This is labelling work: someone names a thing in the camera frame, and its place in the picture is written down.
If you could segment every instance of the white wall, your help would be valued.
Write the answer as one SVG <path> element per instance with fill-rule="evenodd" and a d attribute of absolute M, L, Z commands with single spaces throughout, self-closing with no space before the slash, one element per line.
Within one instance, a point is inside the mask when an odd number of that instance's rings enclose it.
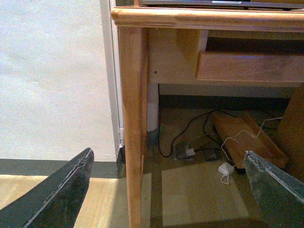
<path fill-rule="evenodd" d="M 99 1 L 2 0 L 0 15 L 0 158 L 115 161 Z"/>

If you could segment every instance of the wooden floor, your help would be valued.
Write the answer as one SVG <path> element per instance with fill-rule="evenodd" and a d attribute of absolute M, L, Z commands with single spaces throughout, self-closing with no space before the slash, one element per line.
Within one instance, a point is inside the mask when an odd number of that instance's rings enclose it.
<path fill-rule="evenodd" d="M 169 152 L 172 139 L 202 110 L 163 110 L 161 147 Z M 197 120 L 181 139 L 202 134 Z M 220 182 L 223 161 L 174 161 L 147 152 L 142 194 L 143 228 L 263 228 L 246 175 L 232 174 L 230 185 Z M 0 176 L 0 208 L 5 207 L 46 177 Z M 76 228 L 127 228 L 126 179 L 91 178 Z"/>

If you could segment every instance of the white charger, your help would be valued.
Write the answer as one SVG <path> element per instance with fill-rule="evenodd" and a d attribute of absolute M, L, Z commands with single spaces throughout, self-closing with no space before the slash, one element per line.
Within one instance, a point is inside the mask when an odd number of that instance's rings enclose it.
<path fill-rule="evenodd" d="M 220 179 L 220 181 L 223 184 L 229 184 L 229 175 L 234 171 L 234 167 L 231 166 L 230 164 L 228 164 L 227 162 L 225 162 L 224 164 L 222 164 L 219 168 L 218 171 L 220 173 L 223 174 L 222 178 Z"/>

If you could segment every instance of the desk drawer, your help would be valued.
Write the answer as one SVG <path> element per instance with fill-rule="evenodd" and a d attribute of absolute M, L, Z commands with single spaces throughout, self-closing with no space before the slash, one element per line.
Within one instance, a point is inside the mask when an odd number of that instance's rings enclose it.
<path fill-rule="evenodd" d="M 208 38 L 198 53 L 198 80 L 302 82 L 302 40 Z"/>
<path fill-rule="evenodd" d="M 303 55 L 202 52 L 198 80 L 302 82 Z"/>

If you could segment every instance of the baseboard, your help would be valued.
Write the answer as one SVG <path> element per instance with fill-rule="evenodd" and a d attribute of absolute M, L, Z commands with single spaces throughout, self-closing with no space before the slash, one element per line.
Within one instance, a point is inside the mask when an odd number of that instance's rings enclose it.
<path fill-rule="evenodd" d="M 263 109 L 284 110 L 290 99 L 267 97 L 227 97 L 161 95 L 161 108 L 187 109 Z"/>
<path fill-rule="evenodd" d="M 0 159 L 0 175 L 49 176 L 68 161 Z M 116 162 L 95 161 L 91 177 L 121 178 L 124 165 L 120 156 Z"/>

